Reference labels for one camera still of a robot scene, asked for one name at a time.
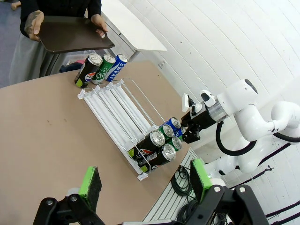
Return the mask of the person's left hand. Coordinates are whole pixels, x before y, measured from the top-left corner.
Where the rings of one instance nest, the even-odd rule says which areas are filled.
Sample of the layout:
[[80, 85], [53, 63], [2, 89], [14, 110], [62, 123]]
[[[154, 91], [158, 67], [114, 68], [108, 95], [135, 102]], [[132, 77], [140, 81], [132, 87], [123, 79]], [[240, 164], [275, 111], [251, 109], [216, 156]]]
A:
[[101, 15], [96, 14], [93, 15], [90, 20], [95, 26], [97, 26], [96, 33], [98, 33], [101, 38], [104, 38], [108, 31], [104, 18]]

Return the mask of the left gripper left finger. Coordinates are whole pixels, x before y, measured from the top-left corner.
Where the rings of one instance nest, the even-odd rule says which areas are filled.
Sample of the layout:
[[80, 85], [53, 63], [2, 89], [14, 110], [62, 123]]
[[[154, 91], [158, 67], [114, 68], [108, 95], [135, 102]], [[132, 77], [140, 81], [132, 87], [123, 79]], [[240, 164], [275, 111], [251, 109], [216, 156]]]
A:
[[96, 214], [102, 189], [98, 168], [90, 166], [78, 190], [71, 191], [62, 200], [44, 198], [39, 205], [33, 224], [35, 225], [102, 225]]

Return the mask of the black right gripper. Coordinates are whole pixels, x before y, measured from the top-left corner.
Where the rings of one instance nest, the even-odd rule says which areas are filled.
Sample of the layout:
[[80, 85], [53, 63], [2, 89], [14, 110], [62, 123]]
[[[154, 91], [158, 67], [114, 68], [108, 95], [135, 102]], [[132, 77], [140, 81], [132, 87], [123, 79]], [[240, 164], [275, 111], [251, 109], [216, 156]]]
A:
[[187, 128], [182, 134], [182, 139], [186, 143], [193, 143], [201, 139], [199, 132], [200, 129], [207, 129], [214, 125], [216, 121], [211, 118], [209, 111], [206, 107], [195, 116], [192, 115], [192, 111], [187, 112], [181, 118], [181, 126]]

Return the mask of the person's right hand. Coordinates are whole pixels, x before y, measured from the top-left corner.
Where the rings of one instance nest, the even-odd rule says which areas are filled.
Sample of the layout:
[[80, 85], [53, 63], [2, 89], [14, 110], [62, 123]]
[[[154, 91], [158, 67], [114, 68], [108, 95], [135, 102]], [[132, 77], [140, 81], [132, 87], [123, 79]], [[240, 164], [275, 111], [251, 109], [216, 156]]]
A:
[[24, 26], [24, 31], [28, 34], [31, 40], [40, 42], [38, 34], [43, 21], [44, 13], [40, 10], [34, 11], [28, 15]]

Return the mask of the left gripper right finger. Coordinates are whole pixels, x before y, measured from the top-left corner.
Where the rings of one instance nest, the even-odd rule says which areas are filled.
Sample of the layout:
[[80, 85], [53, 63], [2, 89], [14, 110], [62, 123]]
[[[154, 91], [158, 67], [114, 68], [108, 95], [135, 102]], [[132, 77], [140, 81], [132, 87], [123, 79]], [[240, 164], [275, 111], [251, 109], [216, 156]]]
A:
[[217, 214], [226, 214], [234, 225], [269, 223], [250, 186], [213, 185], [200, 159], [191, 160], [189, 177], [198, 205], [185, 224], [211, 225]]

